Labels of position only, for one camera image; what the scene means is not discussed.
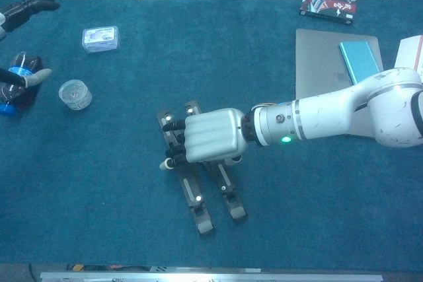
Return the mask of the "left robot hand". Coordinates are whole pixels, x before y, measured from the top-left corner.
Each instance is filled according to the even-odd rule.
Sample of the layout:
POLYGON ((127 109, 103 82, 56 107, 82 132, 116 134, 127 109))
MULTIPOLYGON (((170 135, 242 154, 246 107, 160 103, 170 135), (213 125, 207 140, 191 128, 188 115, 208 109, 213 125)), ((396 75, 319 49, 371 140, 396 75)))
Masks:
MULTIPOLYGON (((0 41, 8 32, 12 32, 27 21, 32 15, 42 11, 54 11, 60 4, 55 0, 22 0, 0 9, 0 41)), ((30 75, 18 75, 7 69, 0 68, 0 82, 18 87, 35 87, 45 81, 51 69, 41 69, 30 75)))

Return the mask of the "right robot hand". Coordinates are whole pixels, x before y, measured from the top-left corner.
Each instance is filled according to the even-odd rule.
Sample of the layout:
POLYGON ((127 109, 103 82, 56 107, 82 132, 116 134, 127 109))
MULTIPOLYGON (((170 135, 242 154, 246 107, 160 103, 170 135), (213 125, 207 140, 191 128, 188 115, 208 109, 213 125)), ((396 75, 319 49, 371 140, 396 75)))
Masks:
POLYGON ((235 108, 224 108, 166 122, 164 133, 181 131, 177 145, 169 148, 161 170, 172 170, 191 163, 226 161, 236 164, 247 149, 241 119, 243 113, 235 108))

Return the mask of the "black folding laptop stand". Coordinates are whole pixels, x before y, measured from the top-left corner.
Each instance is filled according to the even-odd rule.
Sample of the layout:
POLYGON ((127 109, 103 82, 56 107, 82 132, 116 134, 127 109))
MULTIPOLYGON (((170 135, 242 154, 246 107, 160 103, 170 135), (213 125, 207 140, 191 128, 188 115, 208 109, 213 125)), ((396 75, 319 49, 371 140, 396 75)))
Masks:
MULTIPOLYGON (((184 107, 188 116, 202 113, 200 105, 196 100, 186 102, 184 107)), ((158 112, 157 119, 160 128, 163 128, 166 123, 173 120, 173 113, 168 110, 158 112)), ((176 130, 162 133, 167 147, 166 154, 170 154, 168 151, 181 144, 178 142, 177 137, 182 134, 182 131, 176 130)), ((231 218, 235 222, 242 222, 247 219, 247 211, 237 193, 236 185, 229 169, 230 165, 240 161, 241 157, 237 157, 230 160, 185 164, 177 168, 182 191, 200 235, 204 236, 212 233, 214 226, 201 193, 199 167, 204 168, 208 176, 217 185, 231 218)))

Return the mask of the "grey laptop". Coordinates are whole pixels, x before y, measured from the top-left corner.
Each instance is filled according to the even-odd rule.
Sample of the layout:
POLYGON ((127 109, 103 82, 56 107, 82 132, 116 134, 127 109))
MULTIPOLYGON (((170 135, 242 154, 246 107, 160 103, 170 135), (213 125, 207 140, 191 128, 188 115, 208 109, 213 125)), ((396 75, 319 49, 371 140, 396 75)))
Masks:
POLYGON ((287 104, 301 140, 335 135, 374 138, 367 107, 372 75, 352 84, 339 43, 367 41, 383 71, 379 42, 373 36, 298 29, 295 41, 295 100, 287 104))

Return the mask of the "cola bottle blue label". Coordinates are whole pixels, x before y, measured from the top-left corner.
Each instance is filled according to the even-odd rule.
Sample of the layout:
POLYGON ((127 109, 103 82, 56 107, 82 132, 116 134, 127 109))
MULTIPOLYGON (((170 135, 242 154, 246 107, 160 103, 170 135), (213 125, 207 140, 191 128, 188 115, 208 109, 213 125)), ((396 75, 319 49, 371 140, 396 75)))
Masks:
MULTIPOLYGON (((8 71, 17 75, 32 75, 41 69, 40 57, 29 57, 25 52, 20 52, 12 59, 8 71)), ((40 85, 24 88, 0 81, 0 115, 12 117, 31 107, 39 89, 40 85)))

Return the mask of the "clear plastic card box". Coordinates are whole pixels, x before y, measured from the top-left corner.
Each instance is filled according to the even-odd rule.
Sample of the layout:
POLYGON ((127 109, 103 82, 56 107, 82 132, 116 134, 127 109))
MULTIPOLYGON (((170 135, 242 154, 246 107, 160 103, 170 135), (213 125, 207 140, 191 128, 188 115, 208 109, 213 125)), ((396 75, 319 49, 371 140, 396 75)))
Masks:
POLYGON ((117 26, 103 26, 84 29, 81 45, 87 53, 117 50, 120 45, 117 26))

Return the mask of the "clear round jar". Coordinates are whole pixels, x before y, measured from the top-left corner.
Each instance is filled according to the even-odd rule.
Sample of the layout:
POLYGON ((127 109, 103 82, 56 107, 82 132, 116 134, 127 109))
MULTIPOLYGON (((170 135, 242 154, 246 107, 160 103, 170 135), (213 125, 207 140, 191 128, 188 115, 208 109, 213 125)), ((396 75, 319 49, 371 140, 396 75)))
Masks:
POLYGON ((77 79, 72 79, 62 84, 58 95, 62 102, 74 111, 85 109, 91 104, 93 99, 87 85, 77 79))

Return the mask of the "teal table cloth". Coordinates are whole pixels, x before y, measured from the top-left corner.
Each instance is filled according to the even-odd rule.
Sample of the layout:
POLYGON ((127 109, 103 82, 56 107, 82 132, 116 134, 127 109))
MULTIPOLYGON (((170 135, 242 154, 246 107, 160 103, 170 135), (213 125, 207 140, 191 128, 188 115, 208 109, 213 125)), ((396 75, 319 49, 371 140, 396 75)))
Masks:
POLYGON ((349 136, 249 145, 232 167, 248 219, 201 177, 215 232, 198 234, 178 176, 162 171, 156 114, 249 110, 295 98, 299 28, 375 36, 392 67, 423 33, 423 0, 359 0, 351 25, 298 0, 61 0, 0 41, 52 75, 34 104, 0 116, 0 263, 423 271, 423 147, 349 136), (117 26, 117 50, 87 53, 84 29, 117 26), (66 81, 92 94, 59 98, 66 81))

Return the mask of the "light blue smartphone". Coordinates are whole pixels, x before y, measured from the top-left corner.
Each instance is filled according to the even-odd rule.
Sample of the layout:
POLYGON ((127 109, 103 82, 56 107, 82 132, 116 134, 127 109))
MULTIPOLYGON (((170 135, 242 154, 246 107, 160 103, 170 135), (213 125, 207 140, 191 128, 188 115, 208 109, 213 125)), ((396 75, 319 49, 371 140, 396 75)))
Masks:
POLYGON ((381 71, 367 41, 343 41, 339 48, 353 85, 381 71))

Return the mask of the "red black small box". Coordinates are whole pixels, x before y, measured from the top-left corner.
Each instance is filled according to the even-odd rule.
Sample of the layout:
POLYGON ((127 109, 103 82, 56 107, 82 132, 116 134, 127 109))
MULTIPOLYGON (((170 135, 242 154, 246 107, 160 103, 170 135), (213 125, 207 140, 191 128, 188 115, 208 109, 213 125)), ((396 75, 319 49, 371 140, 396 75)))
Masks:
POLYGON ((356 9, 356 0, 302 0, 299 14, 343 24, 352 24, 356 9))

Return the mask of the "white cardboard box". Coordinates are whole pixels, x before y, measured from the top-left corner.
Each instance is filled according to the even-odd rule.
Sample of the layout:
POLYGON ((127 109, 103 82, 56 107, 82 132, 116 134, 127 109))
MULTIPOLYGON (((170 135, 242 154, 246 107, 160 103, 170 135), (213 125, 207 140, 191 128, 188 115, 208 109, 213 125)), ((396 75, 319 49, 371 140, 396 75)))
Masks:
POLYGON ((423 82, 423 34, 400 41, 395 68, 409 68, 416 71, 423 82))

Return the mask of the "aluminium profile rail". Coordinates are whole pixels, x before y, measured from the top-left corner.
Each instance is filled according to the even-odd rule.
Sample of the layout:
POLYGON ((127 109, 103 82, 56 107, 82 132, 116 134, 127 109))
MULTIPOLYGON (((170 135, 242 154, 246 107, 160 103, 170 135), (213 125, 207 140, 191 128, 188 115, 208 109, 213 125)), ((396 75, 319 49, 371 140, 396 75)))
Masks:
POLYGON ((381 275, 42 272, 41 282, 384 282, 381 275))

